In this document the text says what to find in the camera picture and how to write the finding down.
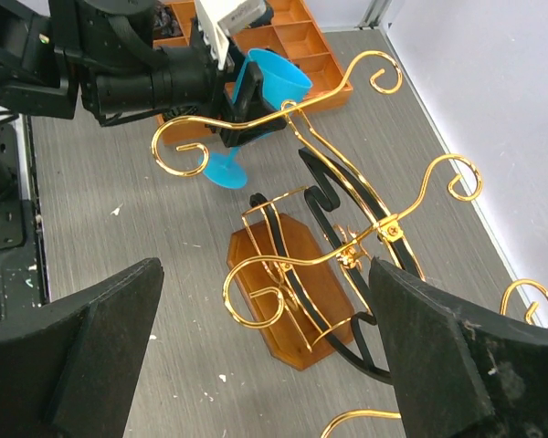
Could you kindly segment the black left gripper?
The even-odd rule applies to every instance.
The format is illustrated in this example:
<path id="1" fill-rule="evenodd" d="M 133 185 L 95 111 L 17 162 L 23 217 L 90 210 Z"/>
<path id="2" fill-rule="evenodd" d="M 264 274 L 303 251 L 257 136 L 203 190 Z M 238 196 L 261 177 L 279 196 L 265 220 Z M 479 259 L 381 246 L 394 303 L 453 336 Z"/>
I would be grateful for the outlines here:
<path id="1" fill-rule="evenodd" d="M 228 71 L 220 69 L 208 50 L 201 47 L 159 47 L 167 63 L 154 70 L 127 76 L 92 74 L 81 84 L 81 102 L 101 127 L 148 119 L 177 108 L 213 109 L 225 90 Z M 248 122 L 275 112 L 263 96 L 264 74 L 258 63 L 246 63 L 237 78 L 237 96 L 224 97 L 220 118 L 230 123 Z M 246 145 L 270 133 L 284 130 L 277 118 L 253 128 L 231 130 L 206 125 L 226 148 Z"/>

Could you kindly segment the blue wine glass front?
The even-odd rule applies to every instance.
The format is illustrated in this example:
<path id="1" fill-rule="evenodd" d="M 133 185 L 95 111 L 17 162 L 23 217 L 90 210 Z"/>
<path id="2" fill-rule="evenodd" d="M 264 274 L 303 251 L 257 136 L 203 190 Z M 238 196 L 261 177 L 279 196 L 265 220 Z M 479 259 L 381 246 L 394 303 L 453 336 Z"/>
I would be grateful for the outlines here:
<path id="1" fill-rule="evenodd" d="M 233 101 L 224 118 L 235 123 L 260 119 L 280 110 L 286 100 L 302 102 L 311 87 L 312 81 L 297 65 L 270 49 L 251 48 L 237 76 Z M 254 128 L 221 128 L 219 137 L 229 154 L 212 153 L 203 175 L 227 189 L 244 187 L 248 177 L 235 162 L 241 147 L 285 127 L 284 119 L 278 118 Z"/>

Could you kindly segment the gold wire wine glass rack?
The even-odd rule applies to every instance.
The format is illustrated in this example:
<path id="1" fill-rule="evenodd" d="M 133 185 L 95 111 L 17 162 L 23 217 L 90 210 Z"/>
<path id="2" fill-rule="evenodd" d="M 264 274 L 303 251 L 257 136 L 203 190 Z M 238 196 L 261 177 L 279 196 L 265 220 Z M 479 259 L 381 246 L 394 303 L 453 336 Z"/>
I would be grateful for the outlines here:
<path id="1" fill-rule="evenodd" d="M 367 215 L 369 225 L 362 232 L 353 233 L 348 229 L 328 224 L 324 215 L 333 209 L 334 200 L 323 188 L 308 188 L 305 190 L 306 198 L 312 202 L 312 212 L 331 244 L 332 250 L 325 255 L 297 258 L 287 251 L 282 224 L 276 215 L 273 202 L 261 203 L 259 209 L 264 213 L 269 225 L 273 251 L 269 255 L 258 253 L 236 263 L 230 269 L 228 278 L 234 279 L 252 266 L 261 266 L 272 279 L 271 285 L 262 289 L 262 294 L 273 296 L 276 299 L 276 306 L 269 318 L 245 320 L 244 326 L 249 329 L 267 329 L 282 318 L 288 305 L 294 305 L 306 314 L 320 330 L 321 336 L 342 353 L 355 368 L 375 380 L 389 384 L 395 390 L 389 367 L 387 366 L 386 369 L 376 367 L 366 346 L 362 346 L 358 353 L 353 353 L 335 337 L 334 326 L 326 322 L 315 302 L 300 284 L 298 271 L 302 267 L 314 268 L 321 267 L 329 261 L 337 262 L 350 278 L 356 295 L 364 303 L 364 311 L 347 319 L 353 335 L 360 336 L 361 321 L 377 326 L 379 329 L 377 319 L 370 307 L 372 286 L 369 281 L 369 270 L 372 261 L 384 260 L 426 282 L 400 224 L 404 214 L 388 212 L 359 170 L 318 133 L 313 133 L 309 139 L 303 141 L 301 152 L 312 161 L 316 170 L 337 179 L 342 188 Z M 505 291 L 499 310 L 493 312 L 508 318 L 507 306 L 510 298 L 511 292 Z M 531 313 L 526 313 L 523 319 L 518 321 L 539 327 L 533 323 Z M 323 435 L 329 436 L 341 424 L 356 418 L 381 418 L 402 422 L 399 408 L 394 412 L 373 409 L 351 410 L 334 417 L 323 430 Z"/>

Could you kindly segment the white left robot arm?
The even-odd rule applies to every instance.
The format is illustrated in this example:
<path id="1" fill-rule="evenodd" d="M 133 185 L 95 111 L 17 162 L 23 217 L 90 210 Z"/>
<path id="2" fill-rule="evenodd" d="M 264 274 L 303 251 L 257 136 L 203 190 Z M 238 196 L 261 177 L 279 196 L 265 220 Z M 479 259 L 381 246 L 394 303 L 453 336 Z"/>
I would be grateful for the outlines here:
<path id="1" fill-rule="evenodd" d="M 47 303 L 34 146 L 14 122 L 70 120 L 77 107 L 102 127 L 266 116 L 234 35 L 273 15 L 265 1 L 197 1 L 185 19 L 160 1 L 53 1 L 47 15 L 0 1 L 0 321 Z"/>

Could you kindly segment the wooden compartment tray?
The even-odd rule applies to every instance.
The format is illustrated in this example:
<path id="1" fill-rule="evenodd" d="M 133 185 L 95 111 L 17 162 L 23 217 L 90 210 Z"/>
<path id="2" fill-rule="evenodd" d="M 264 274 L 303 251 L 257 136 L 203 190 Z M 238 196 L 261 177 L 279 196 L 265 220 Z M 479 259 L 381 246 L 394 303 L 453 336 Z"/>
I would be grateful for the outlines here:
<path id="1" fill-rule="evenodd" d="M 283 86 L 289 89 L 288 96 L 298 97 L 299 85 L 306 83 L 306 77 L 311 82 L 309 93 L 303 100 L 314 99 L 335 89 L 342 83 L 344 71 L 336 56 L 332 53 L 328 41 L 307 7 L 305 1 L 268 1 L 273 9 L 270 24 L 255 28 L 246 28 L 234 35 L 234 42 L 244 55 L 254 48 L 268 49 L 277 55 L 258 55 L 258 65 L 263 72 L 268 87 L 273 91 L 273 85 L 282 85 L 281 78 L 275 78 L 275 73 L 289 76 L 293 84 Z M 180 28 L 175 36 L 154 37 L 155 46 L 185 47 L 190 42 L 193 19 L 195 17 L 194 1 L 175 1 L 165 5 L 169 16 Z M 282 67 L 287 62 L 275 59 L 284 57 L 296 67 Z M 353 93 L 349 81 L 334 96 L 309 106 L 306 112 L 332 110 L 346 104 Z M 203 139 L 211 134 L 205 125 L 187 123 L 171 127 L 163 132 L 164 144 L 177 144 L 196 139 Z"/>

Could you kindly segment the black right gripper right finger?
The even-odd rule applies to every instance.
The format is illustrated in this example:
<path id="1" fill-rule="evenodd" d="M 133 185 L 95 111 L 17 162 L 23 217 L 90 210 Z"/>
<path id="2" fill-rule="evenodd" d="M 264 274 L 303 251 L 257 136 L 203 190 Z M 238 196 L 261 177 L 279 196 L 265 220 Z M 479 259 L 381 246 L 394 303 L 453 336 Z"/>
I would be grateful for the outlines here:
<path id="1" fill-rule="evenodd" d="M 453 296 L 390 263 L 369 270 L 409 437 L 548 437 L 548 329 Z"/>

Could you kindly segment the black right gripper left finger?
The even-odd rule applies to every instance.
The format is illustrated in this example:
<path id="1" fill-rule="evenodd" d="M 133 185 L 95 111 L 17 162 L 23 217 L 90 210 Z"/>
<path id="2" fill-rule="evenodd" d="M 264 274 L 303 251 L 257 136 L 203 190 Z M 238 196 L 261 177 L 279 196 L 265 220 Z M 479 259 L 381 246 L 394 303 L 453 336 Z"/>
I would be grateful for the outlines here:
<path id="1" fill-rule="evenodd" d="M 0 322 L 0 437 L 121 437 L 164 272 L 146 258 Z"/>

